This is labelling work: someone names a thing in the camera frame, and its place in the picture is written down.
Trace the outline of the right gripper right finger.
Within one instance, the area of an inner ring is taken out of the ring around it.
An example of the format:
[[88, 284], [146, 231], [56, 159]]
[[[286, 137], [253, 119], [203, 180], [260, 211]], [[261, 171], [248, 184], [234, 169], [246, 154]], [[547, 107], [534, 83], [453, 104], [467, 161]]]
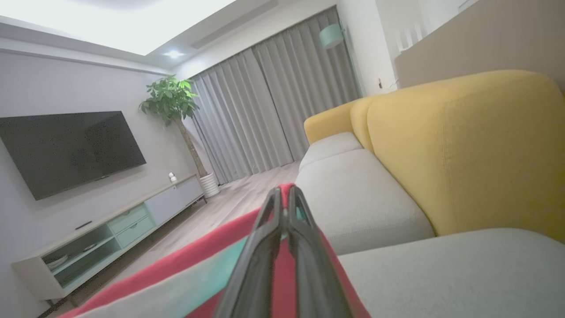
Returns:
[[352, 310], [303, 192], [289, 188], [287, 230], [295, 259], [299, 318], [353, 318]]

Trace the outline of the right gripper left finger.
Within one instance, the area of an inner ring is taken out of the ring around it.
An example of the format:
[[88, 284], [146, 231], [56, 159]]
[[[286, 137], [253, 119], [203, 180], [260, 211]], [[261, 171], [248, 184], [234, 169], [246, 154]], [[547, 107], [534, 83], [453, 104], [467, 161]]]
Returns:
[[215, 318], [270, 318], [275, 262], [283, 232], [283, 196], [271, 189], [214, 311]]

